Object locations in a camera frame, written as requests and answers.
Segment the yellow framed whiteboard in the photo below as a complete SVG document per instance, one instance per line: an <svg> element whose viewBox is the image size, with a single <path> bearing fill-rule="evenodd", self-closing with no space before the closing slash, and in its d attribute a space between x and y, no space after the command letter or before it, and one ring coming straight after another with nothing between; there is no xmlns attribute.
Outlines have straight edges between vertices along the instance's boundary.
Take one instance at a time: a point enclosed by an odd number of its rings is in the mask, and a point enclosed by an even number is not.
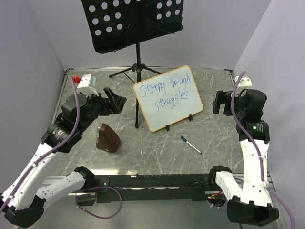
<svg viewBox="0 0 305 229"><path fill-rule="evenodd" d="M203 111L188 65L140 81L133 86L148 129L159 131Z"/></svg>

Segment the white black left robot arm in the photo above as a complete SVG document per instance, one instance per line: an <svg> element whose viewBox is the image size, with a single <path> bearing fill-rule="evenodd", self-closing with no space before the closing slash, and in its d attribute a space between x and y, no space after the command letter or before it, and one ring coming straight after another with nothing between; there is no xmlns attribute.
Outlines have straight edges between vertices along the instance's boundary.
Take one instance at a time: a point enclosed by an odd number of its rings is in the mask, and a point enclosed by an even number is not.
<svg viewBox="0 0 305 229"><path fill-rule="evenodd" d="M123 110L126 97L116 95L108 87L104 92L106 97L101 97L100 93L74 93L61 106L61 112L43 135L31 161L0 196L0 210L8 222L28 228L65 195L77 190L92 190L95 175L84 166L47 187L41 185L99 116L119 114Z"/></svg>

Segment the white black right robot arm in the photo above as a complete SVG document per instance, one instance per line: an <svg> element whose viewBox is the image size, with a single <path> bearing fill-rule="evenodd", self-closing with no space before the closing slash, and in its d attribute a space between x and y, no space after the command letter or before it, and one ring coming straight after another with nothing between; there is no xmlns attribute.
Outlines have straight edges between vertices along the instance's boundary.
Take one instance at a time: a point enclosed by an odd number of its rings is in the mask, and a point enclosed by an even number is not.
<svg viewBox="0 0 305 229"><path fill-rule="evenodd" d="M269 126L261 118L267 96L258 90L243 89L232 99L232 92L217 91L213 113L235 115L236 130L243 153L243 185L240 186L230 168L213 166L208 184L213 190L221 189L227 200L230 222L263 227L279 218L279 210L272 206L267 178L267 153L270 143Z"/></svg>

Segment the white whiteboard marker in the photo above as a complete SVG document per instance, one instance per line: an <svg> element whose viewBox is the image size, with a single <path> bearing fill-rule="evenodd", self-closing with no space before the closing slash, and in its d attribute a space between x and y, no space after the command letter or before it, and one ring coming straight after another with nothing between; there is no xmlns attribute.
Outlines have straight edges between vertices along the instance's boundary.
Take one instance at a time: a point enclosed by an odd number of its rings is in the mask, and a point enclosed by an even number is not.
<svg viewBox="0 0 305 229"><path fill-rule="evenodd" d="M189 141L188 142L186 142L190 147L192 147L196 152L198 152L200 155L202 154L202 152L199 150L199 149L197 149L194 145L192 145Z"/></svg>

